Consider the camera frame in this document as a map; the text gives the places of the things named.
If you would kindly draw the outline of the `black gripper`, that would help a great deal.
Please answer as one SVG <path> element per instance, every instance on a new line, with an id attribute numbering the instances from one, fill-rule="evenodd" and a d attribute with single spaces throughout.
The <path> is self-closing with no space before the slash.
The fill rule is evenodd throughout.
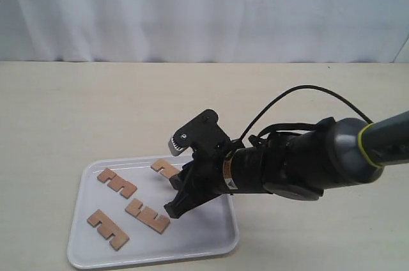
<path id="1" fill-rule="evenodd" d="M 246 148 L 231 140 L 216 157 L 193 151 L 192 161 L 170 177 L 175 198 L 164 205 L 168 216 L 185 213 L 221 194 L 275 194 L 316 201 L 336 184 L 336 171 L 327 152 L 332 117 L 315 124 L 276 123 L 251 135 Z"/>

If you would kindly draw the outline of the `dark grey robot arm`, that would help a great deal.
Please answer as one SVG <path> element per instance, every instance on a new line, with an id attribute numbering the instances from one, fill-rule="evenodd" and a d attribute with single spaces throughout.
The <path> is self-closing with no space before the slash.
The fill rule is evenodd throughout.
<path id="1" fill-rule="evenodd" d="M 217 122 L 217 114 L 205 110 L 169 141 L 174 156 L 192 150 L 192 160 L 170 179 L 177 193 L 164 208 L 173 219 L 223 194 L 316 201 L 327 189 L 373 183 L 386 166 L 408 162 L 407 113 L 377 123 L 276 123 L 251 135 L 249 147 Z"/>

